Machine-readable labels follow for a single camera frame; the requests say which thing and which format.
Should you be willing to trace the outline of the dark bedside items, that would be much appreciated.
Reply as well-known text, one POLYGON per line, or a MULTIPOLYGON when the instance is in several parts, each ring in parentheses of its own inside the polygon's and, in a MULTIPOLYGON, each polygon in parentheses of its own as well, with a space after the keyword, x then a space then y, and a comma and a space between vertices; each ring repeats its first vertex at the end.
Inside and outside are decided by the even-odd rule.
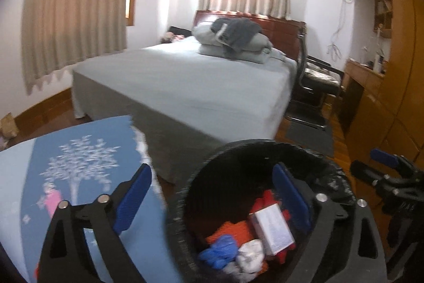
POLYGON ((183 40, 192 35, 191 30, 170 26, 166 33, 160 38, 161 44, 173 43, 183 40))

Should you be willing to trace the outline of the blue tree print tablecloth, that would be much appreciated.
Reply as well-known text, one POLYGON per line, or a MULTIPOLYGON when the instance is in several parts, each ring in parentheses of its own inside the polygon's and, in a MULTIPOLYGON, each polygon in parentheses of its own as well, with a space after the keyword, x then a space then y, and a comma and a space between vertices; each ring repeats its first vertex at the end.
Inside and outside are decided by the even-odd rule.
MULTIPOLYGON (((34 282, 50 224, 43 185, 52 182, 62 201, 93 202, 150 164, 144 134, 128 116, 63 129, 1 152, 1 245, 26 282, 34 282)), ((166 204, 157 179, 129 229, 120 235, 148 282, 179 282, 165 240, 166 204)))

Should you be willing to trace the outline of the black trash bin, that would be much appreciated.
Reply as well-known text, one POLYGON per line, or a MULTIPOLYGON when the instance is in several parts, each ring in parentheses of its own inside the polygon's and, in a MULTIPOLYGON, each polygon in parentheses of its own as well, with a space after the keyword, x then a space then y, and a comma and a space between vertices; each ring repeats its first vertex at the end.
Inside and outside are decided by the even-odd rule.
POLYGON ((314 193, 340 204, 355 203, 343 169, 316 151, 264 139, 226 144, 187 177, 168 205, 167 244, 182 282, 231 282, 199 262, 197 255, 226 221, 247 219, 255 200, 274 187, 272 170, 278 163, 314 193))

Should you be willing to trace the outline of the white blue small box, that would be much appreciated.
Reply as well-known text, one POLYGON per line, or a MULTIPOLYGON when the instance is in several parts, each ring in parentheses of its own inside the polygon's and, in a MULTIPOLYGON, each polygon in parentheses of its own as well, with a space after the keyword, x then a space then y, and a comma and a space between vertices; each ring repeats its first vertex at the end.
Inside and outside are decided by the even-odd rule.
POLYGON ((277 203, 250 215, 251 223, 268 256, 276 256, 295 244, 295 239, 277 203))

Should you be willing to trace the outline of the orange foam net sleeve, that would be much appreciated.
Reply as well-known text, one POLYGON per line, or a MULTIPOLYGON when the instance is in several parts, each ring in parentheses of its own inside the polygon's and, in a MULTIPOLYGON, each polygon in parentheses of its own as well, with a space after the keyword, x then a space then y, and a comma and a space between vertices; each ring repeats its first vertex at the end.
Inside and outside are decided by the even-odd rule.
MULTIPOLYGON (((215 242, 220 236, 224 234, 232 235, 237 242, 238 248, 240 248, 244 243, 258 239, 258 237, 254 235, 254 232, 248 222, 241 221, 238 223, 231 223, 227 221, 222 224, 211 236, 206 238, 206 242, 209 247, 213 242, 215 242)), ((266 270, 268 270, 268 264, 264 258, 263 267, 259 274, 266 272, 266 270)))

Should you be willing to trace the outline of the red knitted cloth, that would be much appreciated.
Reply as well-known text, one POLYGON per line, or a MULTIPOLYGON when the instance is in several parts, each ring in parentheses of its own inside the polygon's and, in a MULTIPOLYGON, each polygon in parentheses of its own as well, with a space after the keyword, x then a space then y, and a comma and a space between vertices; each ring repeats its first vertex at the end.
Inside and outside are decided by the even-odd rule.
MULTIPOLYGON (((250 215, 252 213, 255 213, 263 208, 266 208, 274 203, 277 203, 280 207, 280 204, 278 203, 278 201, 275 199, 275 197, 273 196, 273 193, 271 190, 266 190, 263 192, 262 197, 261 198, 257 198, 253 204, 253 206, 251 207, 250 213, 249 213, 249 219, 251 222, 251 218, 250 215)), ((287 210, 282 210, 282 214, 283 217, 285 218, 287 224, 288 221, 290 220, 291 216, 290 213, 287 210)), ((291 250, 294 250, 296 248, 296 243, 291 245, 290 247, 288 247, 287 249, 281 251, 280 253, 278 253, 276 256, 268 256, 265 255, 268 259, 273 259, 276 262, 278 262, 278 264, 284 264, 287 261, 288 258, 288 253, 291 250)))

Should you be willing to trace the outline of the bed with grey sheet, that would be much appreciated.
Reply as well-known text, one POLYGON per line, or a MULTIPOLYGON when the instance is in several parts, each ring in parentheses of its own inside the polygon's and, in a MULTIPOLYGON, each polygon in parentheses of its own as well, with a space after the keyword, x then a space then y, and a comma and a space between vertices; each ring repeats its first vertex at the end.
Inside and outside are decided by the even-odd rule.
POLYGON ((73 69, 76 117, 129 115, 161 178, 179 182, 211 152, 273 139, 297 65, 274 50, 263 64, 201 55, 193 37, 88 59, 73 69))

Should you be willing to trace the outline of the dark grey blanket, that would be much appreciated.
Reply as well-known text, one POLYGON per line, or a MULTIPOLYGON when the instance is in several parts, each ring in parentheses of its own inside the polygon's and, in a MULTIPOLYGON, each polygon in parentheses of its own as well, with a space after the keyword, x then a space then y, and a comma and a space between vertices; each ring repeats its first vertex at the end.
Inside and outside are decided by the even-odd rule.
POLYGON ((223 56, 233 58, 241 53, 262 29, 256 22, 247 18, 219 18, 211 25, 215 38, 223 45, 223 56))

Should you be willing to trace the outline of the white tissue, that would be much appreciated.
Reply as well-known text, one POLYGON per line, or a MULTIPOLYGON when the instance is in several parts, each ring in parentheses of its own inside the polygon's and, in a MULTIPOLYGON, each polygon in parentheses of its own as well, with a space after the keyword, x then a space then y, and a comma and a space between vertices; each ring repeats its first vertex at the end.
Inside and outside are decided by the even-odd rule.
POLYGON ((234 261, 223 268, 223 272, 236 282, 251 282, 261 272, 265 253, 259 239, 244 243, 234 261))

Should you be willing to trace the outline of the left beige curtain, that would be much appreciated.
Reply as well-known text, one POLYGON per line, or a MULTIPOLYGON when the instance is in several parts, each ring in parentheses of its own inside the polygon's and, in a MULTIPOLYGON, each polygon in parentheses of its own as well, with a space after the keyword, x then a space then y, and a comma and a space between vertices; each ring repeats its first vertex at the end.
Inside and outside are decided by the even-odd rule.
POLYGON ((126 0, 24 0, 21 60, 27 93, 57 70, 126 47, 126 0))

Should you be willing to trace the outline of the red wooden headboard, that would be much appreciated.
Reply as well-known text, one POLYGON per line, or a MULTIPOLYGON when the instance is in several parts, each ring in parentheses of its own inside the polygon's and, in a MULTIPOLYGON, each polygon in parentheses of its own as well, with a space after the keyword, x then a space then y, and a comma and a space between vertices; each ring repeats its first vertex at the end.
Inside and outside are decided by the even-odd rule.
POLYGON ((193 25, 212 24, 218 18, 247 18, 262 29, 262 33, 267 36, 273 46, 285 53, 288 58, 297 60, 301 50, 301 43, 298 34, 306 30, 306 23, 303 21, 278 19, 265 15, 248 14, 239 11, 196 11, 193 25))

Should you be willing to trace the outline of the pink knitted sock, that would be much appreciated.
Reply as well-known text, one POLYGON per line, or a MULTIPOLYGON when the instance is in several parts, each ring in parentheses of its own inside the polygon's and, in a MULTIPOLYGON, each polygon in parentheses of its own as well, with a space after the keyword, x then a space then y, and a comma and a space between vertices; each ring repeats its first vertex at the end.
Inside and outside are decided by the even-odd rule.
POLYGON ((55 210, 62 200, 62 195, 59 190, 56 189, 56 186, 52 182, 47 182, 43 185, 45 192, 45 201, 44 206, 47 209, 49 217, 53 217, 55 210))

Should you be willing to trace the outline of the dark floor mat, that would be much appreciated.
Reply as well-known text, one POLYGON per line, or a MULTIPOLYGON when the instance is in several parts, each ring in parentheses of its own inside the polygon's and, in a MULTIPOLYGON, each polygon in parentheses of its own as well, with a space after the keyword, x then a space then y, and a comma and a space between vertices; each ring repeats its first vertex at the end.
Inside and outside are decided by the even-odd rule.
POLYGON ((305 124, 291 122, 285 137, 306 149, 333 157, 333 132, 330 125, 316 129, 305 124))

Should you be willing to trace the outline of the blue glove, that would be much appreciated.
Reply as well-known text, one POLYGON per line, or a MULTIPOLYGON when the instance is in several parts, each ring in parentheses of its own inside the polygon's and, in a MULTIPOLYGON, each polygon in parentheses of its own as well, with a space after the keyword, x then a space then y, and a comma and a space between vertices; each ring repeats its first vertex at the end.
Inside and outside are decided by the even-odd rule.
POLYGON ((222 270, 235 260, 238 246, 232 235, 224 234, 213 242, 209 248, 198 254, 198 259, 215 270, 222 270))

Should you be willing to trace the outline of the wooden wardrobe desk unit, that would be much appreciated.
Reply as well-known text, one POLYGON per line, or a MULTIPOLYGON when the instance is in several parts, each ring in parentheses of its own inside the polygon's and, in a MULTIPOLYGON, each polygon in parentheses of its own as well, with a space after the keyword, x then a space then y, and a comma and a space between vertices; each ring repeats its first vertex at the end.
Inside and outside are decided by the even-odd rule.
POLYGON ((423 168, 423 0, 356 0, 339 114, 348 152, 381 149, 423 168))

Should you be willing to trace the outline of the black office chair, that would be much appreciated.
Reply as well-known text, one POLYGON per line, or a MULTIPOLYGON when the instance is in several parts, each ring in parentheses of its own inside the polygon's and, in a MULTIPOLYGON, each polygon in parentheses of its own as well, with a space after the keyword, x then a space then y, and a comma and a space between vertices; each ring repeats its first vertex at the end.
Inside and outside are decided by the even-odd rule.
POLYGON ((298 68, 285 117, 289 121, 324 130, 328 126, 322 114, 324 101, 327 96, 340 96, 345 72, 308 55, 305 28, 299 30, 298 39, 298 68))

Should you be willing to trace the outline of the brown paper bag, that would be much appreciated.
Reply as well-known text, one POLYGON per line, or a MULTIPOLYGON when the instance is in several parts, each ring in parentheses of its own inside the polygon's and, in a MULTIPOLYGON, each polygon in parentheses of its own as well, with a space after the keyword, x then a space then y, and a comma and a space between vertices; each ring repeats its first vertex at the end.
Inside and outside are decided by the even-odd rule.
POLYGON ((11 113, 8 113, 6 116, 1 118, 1 135, 5 139, 13 139, 18 134, 19 129, 11 113))

